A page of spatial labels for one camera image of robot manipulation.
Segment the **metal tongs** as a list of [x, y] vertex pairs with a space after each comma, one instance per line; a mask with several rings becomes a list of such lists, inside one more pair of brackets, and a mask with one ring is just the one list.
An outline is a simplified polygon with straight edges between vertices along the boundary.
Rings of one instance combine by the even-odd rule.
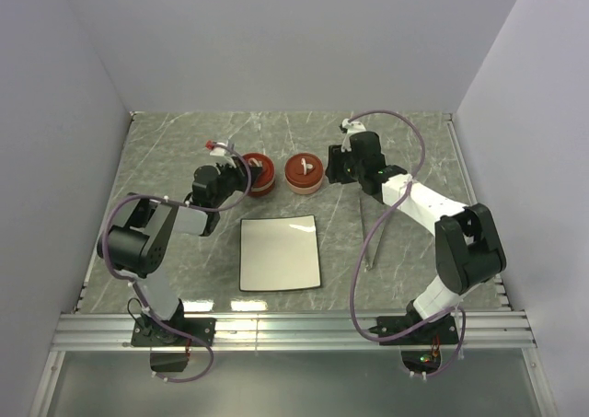
[[[372, 230], [377, 220], [387, 210], [387, 206], [379, 203], [373, 197], [365, 195], [363, 192], [360, 192], [358, 202], [362, 236], [363, 239], [366, 239], [368, 233]], [[364, 270], [366, 272], [373, 270], [377, 265], [382, 236], [386, 226], [387, 221], [384, 221], [381, 225], [378, 226], [372, 236], [372, 239], [366, 247], [366, 252], [363, 257]]]

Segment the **red lid with white tab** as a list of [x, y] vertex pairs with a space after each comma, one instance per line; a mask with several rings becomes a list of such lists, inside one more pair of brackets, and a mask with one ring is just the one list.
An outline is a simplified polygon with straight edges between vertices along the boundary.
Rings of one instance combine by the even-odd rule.
[[291, 156], [285, 164], [284, 173], [287, 181], [297, 188], [310, 188], [323, 178], [321, 160], [310, 153]]

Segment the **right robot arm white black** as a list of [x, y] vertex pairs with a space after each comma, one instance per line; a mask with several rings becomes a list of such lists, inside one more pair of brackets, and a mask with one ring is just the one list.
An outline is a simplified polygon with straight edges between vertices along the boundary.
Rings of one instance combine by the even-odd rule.
[[401, 211], [434, 239], [436, 275], [409, 305], [405, 329], [386, 336], [429, 341], [438, 322], [460, 306], [464, 297], [506, 267], [502, 242], [491, 210], [482, 203], [465, 205], [418, 182], [415, 172], [389, 165], [380, 137], [371, 131], [349, 131], [340, 145], [328, 149], [329, 183], [357, 182], [362, 191], [387, 207], [364, 236], [361, 254], [376, 230]]

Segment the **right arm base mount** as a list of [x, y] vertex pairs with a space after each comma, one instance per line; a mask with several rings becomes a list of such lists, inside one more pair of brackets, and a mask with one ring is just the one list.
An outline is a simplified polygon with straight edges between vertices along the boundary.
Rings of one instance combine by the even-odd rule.
[[[416, 324], [420, 317], [414, 318], [410, 314], [405, 316], [379, 316], [376, 318], [376, 324], [369, 331], [379, 338], [389, 337], [393, 334], [400, 333], [410, 326]], [[433, 345], [437, 344], [457, 344], [459, 336], [455, 319], [447, 314], [441, 319], [434, 322], [428, 322], [422, 327], [411, 333], [394, 340], [393, 342], [384, 342], [384, 345]]]

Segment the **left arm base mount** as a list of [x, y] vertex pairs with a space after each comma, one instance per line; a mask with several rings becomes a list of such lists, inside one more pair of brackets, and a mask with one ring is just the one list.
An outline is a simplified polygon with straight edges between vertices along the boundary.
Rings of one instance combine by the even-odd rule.
[[211, 346], [214, 341], [216, 319], [211, 317], [180, 319], [179, 331], [181, 335], [167, 330], [157, 324], [152, 318], [141, 315], [135, 321], [131, 346], [133, 348], [149, 349], [151, 369], [161, 375], [182, 373], [189, 364], [190, 351], [203, 344], [188, 338], [196, 337]]

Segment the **red lid with ring handle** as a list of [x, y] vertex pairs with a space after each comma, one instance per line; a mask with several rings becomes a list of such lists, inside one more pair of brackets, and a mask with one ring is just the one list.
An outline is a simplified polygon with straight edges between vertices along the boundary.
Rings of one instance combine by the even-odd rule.
[[254, 179], [251, 192], [262, 192], [269, 189], [275, 182], [275, 167], [272, 160], [258, 152], [247, 153], [244, 158], [251, 169], [258, 168], [259, 173]]

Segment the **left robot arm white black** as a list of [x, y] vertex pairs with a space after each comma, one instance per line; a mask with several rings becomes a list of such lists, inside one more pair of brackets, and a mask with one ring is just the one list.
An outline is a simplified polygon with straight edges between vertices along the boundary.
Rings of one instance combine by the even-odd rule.
[[188, 210], [188, 230], [208, 237], [216, 228], [222, 205], [234, 192], [246, 195], [262, 167], [233, 156], [232, 164], [205, 165], [193, 174], [183, 203], [130, 193], [113, 210], [97, 243], [97, 254], [113, 277], [131, 284], [143, 308], [142, 318], [165, 345], [180, 342], [186, 332], [184, 307], [160, 265], [181, 208]]

